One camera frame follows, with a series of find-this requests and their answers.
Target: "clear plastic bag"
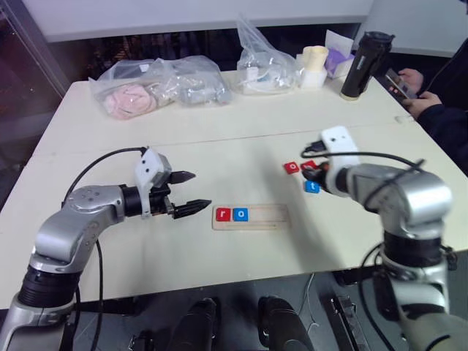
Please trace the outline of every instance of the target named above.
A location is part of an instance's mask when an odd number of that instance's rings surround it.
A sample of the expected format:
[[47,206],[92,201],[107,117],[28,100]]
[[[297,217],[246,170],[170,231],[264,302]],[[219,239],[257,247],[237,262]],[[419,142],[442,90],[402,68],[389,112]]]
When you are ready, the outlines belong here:
[[149,113],[173,101],[183,105],[228,103],[229,88],[218,66],[205,56],[179,60],[120,61],[98,80],[89,78],[91,93],[117,119]]
[[278,94],[299,83],[296,60],[275,49],[249,20],[240,15],[237,30],[242,54],[237,63],[236,88],[243,94]]

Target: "smartphone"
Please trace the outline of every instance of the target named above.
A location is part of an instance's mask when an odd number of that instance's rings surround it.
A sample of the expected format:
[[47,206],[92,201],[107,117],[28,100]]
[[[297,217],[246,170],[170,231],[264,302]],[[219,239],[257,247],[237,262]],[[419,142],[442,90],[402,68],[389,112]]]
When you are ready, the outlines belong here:
[[399,75],[391,68],[385,73],[385,78],[389,84],[397,90],[396,97],[399,99],[417,99],[418,95],[413,93]]

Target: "black thermos bottle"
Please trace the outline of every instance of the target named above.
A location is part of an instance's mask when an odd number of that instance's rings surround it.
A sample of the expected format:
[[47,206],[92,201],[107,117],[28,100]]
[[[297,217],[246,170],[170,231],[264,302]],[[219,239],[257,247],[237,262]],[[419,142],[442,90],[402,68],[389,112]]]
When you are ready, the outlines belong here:
[[385,55],[390,52],[394,37],[380,31],[364,33],[350,72],[341,88],[342,98],[356,100],[366,90],[369,79],[377,71]]

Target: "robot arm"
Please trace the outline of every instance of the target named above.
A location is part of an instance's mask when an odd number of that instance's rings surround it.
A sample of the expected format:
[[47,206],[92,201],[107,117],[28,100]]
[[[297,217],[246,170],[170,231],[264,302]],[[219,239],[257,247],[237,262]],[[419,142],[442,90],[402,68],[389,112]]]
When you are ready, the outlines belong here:
[[448,314],[448,265],[441,247],[449,188],[422,170],[361,164],[356,151],[344,127],[327,129],[303,155],[325,152],[328,162],[303,175],[380,216],[384,241],[382,270],[374,277],[377,308],[400,323],[412,348],[464,350],[468,322]]
[[148,150],[135,171],[137,186],[85,186],[39,229],[20,292],[0,333],[0,350],[59,350],[80,275],[99,235],[126,216],[170,214],[174,219],[208,206],[210,200],[175,206],[168,184],[193,178],[172,172],[162,155]]

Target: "pink fabric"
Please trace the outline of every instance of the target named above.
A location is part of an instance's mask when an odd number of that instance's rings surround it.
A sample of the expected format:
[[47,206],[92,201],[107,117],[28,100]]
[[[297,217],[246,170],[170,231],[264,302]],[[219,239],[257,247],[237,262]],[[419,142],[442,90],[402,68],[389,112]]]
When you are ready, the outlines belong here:
[[105,97],[104,108],[117,119],[130,119],[156,109],[157,103],[141,85],[126,84]]

